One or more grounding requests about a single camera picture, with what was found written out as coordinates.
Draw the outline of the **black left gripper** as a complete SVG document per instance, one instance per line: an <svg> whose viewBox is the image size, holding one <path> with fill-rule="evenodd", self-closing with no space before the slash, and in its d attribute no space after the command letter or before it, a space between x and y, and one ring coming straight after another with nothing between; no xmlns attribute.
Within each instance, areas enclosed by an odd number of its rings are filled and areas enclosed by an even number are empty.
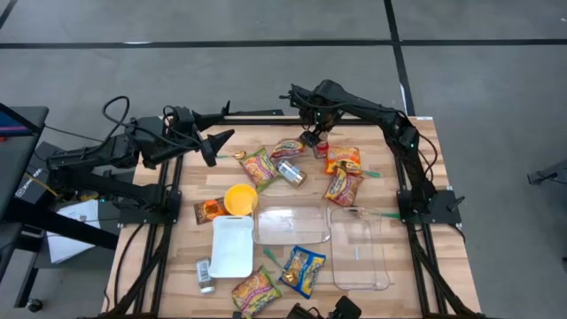
<svg viewBox="0 0 567 319"><path fill-rule="evenodd" d="M195 131L204 131L224 120L222 113L200 114L193 111L192 115ZM157 129L142 127L142 131L146 135L146 138L142 140L142 156L145 167L156 167L186 152L198 152L200 149L205 163L209 167L214 167L219 150L235 134L234 129L229 129L216 135L208 135L204 140L199 133L187 135L175 131L173 137L167 137L159 130L160 127Z"/></svg>

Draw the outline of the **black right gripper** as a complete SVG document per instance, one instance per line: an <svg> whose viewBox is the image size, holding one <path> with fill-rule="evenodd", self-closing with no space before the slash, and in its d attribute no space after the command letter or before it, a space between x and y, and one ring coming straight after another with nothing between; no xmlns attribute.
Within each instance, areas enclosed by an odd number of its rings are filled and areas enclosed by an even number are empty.
<svg viewBox="0 0 567 319"><path fill-rule="evenodd" d="M299 140L307 147L315 147L321 141L327 143L330 131L342 118L342 110L334 106L307 106L303 110L303 121L308 126L313 126L315 131L305 130Z"/></svg>

